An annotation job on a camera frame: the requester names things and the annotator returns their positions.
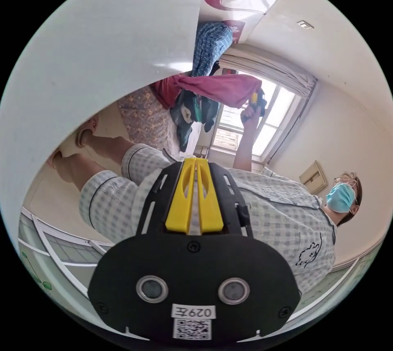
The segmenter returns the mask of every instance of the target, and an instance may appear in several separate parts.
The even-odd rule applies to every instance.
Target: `eyeglasses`
[[[356,179],[353,178],[334,178],[333,179],[334,184],[336,185],[337,183],[346,183],[350,185],[352,188],[357,184]]]

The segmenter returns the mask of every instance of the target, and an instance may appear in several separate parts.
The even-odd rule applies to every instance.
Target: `hand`
[[[241,112],[240,117],[244,115],[248,118],[245,122],[242,122],[245,132],[255,133],[259,124],[259,119],[261,117],[261,109],[261,106],[259,106],[254,111],[251,106],[247,106],[247,108]]]

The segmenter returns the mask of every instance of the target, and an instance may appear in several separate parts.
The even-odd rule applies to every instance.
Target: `surgical mask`
[[[355,199],[355,191],[350,185],[338,183],[326,196],[326,205],[337,213],[347,213]]]

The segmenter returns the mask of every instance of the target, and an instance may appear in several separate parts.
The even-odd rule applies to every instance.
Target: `ceiling light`
[[[305,21],[299,21],[297,24],[300,25],[304,29],[314,29],[314,27],[312,25],[310,25],[308,22],[305,22]]]

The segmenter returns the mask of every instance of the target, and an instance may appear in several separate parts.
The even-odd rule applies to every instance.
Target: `red cloth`
[[[246,74],[187,77],[182,74],[152,84],[154,94],[164,108],[175,105],[183,88],[218,101],[228,107],[240,108],[251,95],[261,89],[262,81]]]
[[[157,100],[166,110],[175,106],[176,99],[181,91],[181,88],[171,85],[172,81],[170,78],[165,78],[150,85]]]

